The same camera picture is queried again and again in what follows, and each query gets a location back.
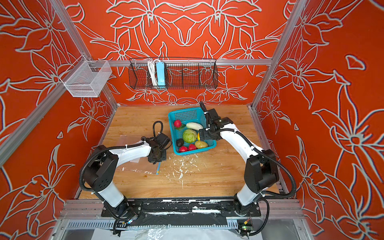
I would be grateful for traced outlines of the dark brown avocado toy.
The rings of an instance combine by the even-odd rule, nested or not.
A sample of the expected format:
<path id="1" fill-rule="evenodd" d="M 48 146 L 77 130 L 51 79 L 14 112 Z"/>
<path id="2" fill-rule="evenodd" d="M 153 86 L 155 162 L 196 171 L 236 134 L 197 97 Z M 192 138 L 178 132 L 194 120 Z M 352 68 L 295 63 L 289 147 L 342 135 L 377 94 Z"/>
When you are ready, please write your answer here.
<path id="1" fill-rule="evenodd" d="M 178 148 L 182 147 L 184 145 L 184 140 L 183 139 L 177 139 L 176 140 L 176 146 Z"/>

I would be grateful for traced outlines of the clear zip top bag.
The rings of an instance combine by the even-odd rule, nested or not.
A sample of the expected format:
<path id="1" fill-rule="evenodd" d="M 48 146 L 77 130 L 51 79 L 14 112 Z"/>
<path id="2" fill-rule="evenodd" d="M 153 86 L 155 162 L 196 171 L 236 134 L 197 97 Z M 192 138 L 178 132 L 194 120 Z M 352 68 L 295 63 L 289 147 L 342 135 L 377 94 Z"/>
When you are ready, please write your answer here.
<path id="1" fill-rule="evenodd" d="M 118 146 L 132 145 L 141 140 L 141 136 L 135 135 L 121 135 L 117 141 Z M 123 160 L 118 164 L 117 171 L 121 172 L 136 172 L 150 175 L 158 175 L 160 169 L 160 163 L 150 163 L 147 156 L 133 154 L 123 154 L 119 157 L 119 160 Z"/>

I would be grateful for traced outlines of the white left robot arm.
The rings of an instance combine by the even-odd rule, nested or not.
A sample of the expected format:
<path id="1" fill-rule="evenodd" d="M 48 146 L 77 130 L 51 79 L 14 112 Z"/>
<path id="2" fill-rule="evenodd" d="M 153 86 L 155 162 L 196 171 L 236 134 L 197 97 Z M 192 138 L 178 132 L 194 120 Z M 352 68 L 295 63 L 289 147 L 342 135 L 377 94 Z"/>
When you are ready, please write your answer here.
<path id="1" fill-rule="evenodd" d="M 98 146 L 88 157 L 79 175 L 83 191 L 94 193 L 107 208 L 117 210 L 126 207 L 127 199 L 113 182 L 117 167 L 140 158 L 156 164 L 166 160 L 170 138 L 161 133 L 155 137 L 142 137 L 132 145 L 115 147 Z"/>

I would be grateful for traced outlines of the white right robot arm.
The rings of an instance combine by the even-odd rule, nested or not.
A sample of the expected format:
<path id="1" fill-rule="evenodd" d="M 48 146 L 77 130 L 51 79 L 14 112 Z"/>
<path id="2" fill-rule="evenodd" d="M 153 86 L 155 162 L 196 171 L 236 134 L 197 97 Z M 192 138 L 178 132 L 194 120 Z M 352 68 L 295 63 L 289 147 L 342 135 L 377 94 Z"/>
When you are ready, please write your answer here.
<path id="1" fill-rule="evenodd" d="M 221 118 L 215 109 L 208 110 L 200 102 L 206 127 L 199 130 L 200 140 L 225 140 L 245 161 L 244 180 L 242 189 L 234 195 L 234 211 L 239 216 L 246 215 L 253 204 L 264 199 L 266 195 L 279 199 L 291 198 L 297 191 L 297 184 L 293 175 L 276 159 L 272 150 L 264 150 L 249 140 L 238 130 L 229 118 Z M 291 190 L 287 194 L 278 194 L 268 190 L 280 179 L 279 169 L 283 170 L 291 182 Z"/>

